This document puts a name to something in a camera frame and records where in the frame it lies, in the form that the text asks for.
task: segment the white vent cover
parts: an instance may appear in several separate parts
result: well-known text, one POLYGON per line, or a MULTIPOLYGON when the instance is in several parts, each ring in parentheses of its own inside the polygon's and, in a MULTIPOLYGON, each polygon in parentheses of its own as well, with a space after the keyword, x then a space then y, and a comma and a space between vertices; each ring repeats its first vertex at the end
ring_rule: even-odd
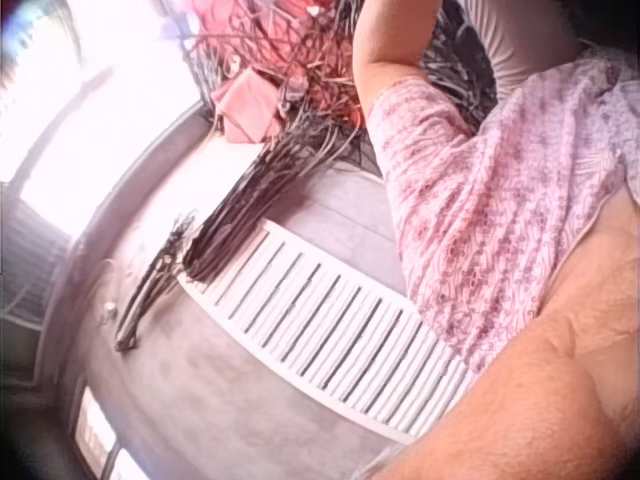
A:
POLYGON ((474 378, 408 299, 270 221, 210 286, 181 284, 276 373, 397 441, 429 430, 474 378))

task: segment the shirt sleeve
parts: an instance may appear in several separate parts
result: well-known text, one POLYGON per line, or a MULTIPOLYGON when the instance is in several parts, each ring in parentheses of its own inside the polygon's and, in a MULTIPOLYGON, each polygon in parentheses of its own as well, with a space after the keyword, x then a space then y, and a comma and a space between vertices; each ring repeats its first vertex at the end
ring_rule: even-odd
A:
POLYGON ((400 80, 376 99, 367 128, 382 170, 409 297, 463 201, 471 161, 456 151, 471 138, 447 97, 425 79, 400 80))

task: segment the skin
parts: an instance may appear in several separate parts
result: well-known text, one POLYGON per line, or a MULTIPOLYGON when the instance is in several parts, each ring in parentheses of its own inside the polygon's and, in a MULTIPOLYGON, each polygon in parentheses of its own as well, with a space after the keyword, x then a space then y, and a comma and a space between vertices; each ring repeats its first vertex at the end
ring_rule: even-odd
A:
MULTIPOLYGON (((438 1, 367 0, 354 40, 365 112, 431 38, 438 1)), ((539 317, 378 479, 610 478, 640 443, 638 231, 625 188, 549 286, 539 317)))

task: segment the concrete floor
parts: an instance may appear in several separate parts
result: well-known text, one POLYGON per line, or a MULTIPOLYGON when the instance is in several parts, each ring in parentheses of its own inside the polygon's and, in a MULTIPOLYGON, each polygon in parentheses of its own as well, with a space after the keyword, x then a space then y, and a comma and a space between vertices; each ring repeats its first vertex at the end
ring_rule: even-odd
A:
MULTIPOLYGON (((392 444, 274 374, 180 288, 154 306, 139 348, 124 356, 113 350, 115 325, 97 323, 99 306, 114 295, 122 311, 175 217, 199 207, 197 218, 205 218, 256 153, 209 138, 160 186, 114 252, 115 275, 96 295, 66 364, 67 397, 86 381, 122 446, 154 480, 343 479, 392 444)), ((306 202, 286 197, 272 218, 403 290, 379 181, 332 171, 292 195, 306 202), (368 198, 382 210, 359 215, 358 205, 335 193, 347 190, 345 182, 354 187, 350 201, 368 198)))

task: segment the pink patterned shirt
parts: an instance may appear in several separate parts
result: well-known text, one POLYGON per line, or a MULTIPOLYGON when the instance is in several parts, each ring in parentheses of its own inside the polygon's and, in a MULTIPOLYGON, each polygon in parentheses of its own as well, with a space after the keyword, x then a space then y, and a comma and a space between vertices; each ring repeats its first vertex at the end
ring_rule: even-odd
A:
POLYGON ((625 181, 640 199, 636 72, 600 52, 533 76, 475 136, 421 78, 377 98, 368 129, 409 297, 473 370, 537 315, 602 203, 625 181))

